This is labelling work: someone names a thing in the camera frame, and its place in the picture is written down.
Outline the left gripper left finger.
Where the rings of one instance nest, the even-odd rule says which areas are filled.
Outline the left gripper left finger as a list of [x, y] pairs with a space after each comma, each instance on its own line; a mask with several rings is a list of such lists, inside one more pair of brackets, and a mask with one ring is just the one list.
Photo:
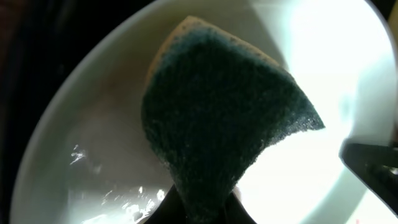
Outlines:
[[173, 185], [160, 205], [139, 224], [186, 224], [187, 216], [177, 189]]

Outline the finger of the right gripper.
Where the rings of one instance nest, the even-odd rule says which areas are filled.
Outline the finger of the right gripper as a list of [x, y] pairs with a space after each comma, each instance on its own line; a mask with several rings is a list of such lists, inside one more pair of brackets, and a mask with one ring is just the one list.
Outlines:
[[346, 142], [340, 159], [353, 174], [397, 215], [397, 145], [379, 146]]

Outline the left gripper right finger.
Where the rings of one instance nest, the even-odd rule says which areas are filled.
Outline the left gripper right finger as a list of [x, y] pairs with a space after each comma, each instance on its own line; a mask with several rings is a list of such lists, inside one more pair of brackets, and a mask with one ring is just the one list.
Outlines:
[[242, 206], [234, 192], [231, 192], [222, 209], [223, 224], [256, 224]]

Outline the mint green plate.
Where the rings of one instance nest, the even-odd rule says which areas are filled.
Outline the mint green plate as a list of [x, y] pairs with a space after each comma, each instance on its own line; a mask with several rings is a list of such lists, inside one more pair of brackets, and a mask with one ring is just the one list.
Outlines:
[[397, 52], [367, 1], [156, 1], [108, 34], [42, 115], [14, 189], [12, 223], [143, 223], [172, 186], [140, 107], [149, 64], [187, 16], [271, 56], [325, 128], [268, 147], [235, 192], [258, 223], [396, 223], [339, 158], [345, 139], [387, 145]]

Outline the green yellow sponge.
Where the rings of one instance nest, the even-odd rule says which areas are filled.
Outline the green yellow sponge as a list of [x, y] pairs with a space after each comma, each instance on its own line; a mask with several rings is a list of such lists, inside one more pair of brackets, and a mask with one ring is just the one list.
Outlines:
[[295, 79], [251, 44], [186, 17], [160, 47], [141, 106], [150, 148], [169, 170], [187, 223], [222, 223], [224, 203], [259, 154], [324, 128]]

